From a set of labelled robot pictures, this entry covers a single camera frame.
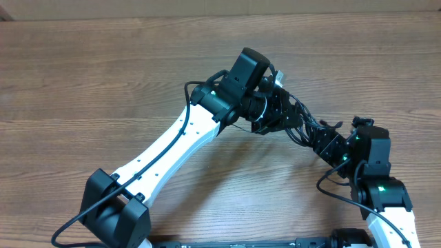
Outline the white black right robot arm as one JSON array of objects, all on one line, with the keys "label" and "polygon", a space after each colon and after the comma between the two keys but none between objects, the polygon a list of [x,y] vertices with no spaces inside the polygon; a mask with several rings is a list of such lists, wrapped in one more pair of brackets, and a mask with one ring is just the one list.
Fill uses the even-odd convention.
[{"label": "white black right robot arm", "polygon": [[419,247],[413,204],[404,183],[390,175],[391,139],[389,131],[371,123],[355,124],[347,138],[336,129],[318,130],[312,143],[313,151],[331,169],[323,175],[337,173],[348,179],[350,198],[320,192],[360,209],[362,219],[373,235],[365,232],[338,230],[332,242],[337,247]]}]

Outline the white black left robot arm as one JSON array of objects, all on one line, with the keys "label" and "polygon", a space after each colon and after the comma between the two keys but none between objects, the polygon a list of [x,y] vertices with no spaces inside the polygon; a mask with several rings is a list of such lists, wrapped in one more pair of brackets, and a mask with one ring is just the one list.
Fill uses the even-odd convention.
[{"label": "white black left robot arm", "polygon": [[164,184],[239,118],[260,135],[300,126],[284,80],[265,56],[244,48],[230,70],[193,82],[183,112],[164,134],[114,173],[98,169],[88,178],[79,221],[99,239],[90,246],[149,247],[149,208]]}]

